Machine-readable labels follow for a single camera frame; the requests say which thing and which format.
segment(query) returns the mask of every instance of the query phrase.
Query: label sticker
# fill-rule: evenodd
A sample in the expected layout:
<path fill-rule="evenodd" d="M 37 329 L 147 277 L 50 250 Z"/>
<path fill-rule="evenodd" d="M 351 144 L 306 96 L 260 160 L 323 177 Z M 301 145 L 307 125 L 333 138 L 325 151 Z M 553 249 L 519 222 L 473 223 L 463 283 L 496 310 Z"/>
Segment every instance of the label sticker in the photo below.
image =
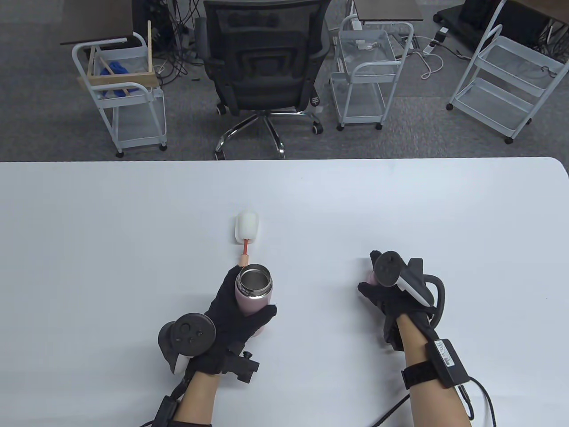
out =
<path fill-rule="evenodd" d="M 435 341 L 435 345 L 436 345 L 436 349 L 439 350 L 440 357 L 443 358 L 444 363 L 447 366 L 447 368 L 454 366 L 455 362 L 454 362 L 454 360 L 452 360 L 452 357 L 447 350 L 447 346 L 444 345 L 442 340 Z"/>

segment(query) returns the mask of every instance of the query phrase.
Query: white sponge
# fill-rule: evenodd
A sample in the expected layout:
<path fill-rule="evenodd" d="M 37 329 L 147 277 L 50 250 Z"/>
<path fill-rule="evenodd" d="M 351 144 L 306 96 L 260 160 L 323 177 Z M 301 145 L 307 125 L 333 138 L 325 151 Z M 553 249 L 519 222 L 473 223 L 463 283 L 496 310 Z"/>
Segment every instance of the white sponge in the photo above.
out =
<path fill-rule="evenodd" d="M 235 221 L 235 239 L 239 243 L 248 240 L 252 243 L 257 238 L 259 231 L 259 215 L 253 211 L 241 212 Z"/>

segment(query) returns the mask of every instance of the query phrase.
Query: thermos opening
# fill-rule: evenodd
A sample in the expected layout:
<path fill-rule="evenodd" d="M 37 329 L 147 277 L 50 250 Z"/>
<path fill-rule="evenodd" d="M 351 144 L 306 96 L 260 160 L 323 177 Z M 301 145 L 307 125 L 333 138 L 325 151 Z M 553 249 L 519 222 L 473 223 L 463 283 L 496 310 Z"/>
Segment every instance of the thermos opening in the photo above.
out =
<path fill-rule="evenodd" d="M 272 284 L 271 273 L 260 264 L 243 267 L 237 276 L 239 291 L 248 297 L 260 297 L 267 294 Z"/>

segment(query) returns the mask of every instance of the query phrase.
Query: person's left hand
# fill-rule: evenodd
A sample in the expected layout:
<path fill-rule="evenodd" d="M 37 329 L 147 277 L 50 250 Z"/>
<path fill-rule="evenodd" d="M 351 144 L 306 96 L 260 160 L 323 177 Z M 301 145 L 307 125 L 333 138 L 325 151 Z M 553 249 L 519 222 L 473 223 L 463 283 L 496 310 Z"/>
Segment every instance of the person's left hand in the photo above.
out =
<path fill-rule="evenodd" d="M 189 361 L 186 373 L 220 373 L 228 346 L 235 342 L 245 344 L 258 329 L 276 316 L 275 305 L 267 305 L 250 316 L 243 315 L 235 298 L 235 280 L 241 269 L 236 265 L 227 273 L 209 310 L 205 312 L 215 325 L 216 339 L 208 351 Z"/>

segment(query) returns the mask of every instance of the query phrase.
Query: chair base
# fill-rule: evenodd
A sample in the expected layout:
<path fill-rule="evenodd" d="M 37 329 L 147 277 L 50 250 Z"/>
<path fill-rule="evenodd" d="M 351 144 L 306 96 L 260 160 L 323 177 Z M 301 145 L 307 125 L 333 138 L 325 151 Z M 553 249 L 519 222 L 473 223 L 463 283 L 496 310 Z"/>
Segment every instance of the chair base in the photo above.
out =
<path fill-rule="evenodd" d="M 309 113 L 306 111 L 295 111 L 295 110 L 264 110 L 264 111 L 255 111 L 252 116 L 249 116 L 245 120 L 239 122 L 237 125 L 229 129 L 227 132 L 223 134 L 223 136 L 219 139 L 217 146 L 215 148 L 215 157 L 217 160 L 225 160 L 225 154 L 223 153 L 223 145 L 237 133 L 245 129 L 247 126 L 255 123 L 257 120 L 261 119 L 261 121 L 265 124 L 275 146 L 277 147 L 277 153 L 279 158 L 285 159 L 285 146 L 281 140 L 281 137 L 277 133 L 273 123 L 271 122 L 271 117 L 303 117 L 312 120 L 312 132 L 315 134 L 321 134 L 324 129 L 322 128 L 322 124 L 320 123 L 320 119 L 316 117 L 315 114 Z"/>

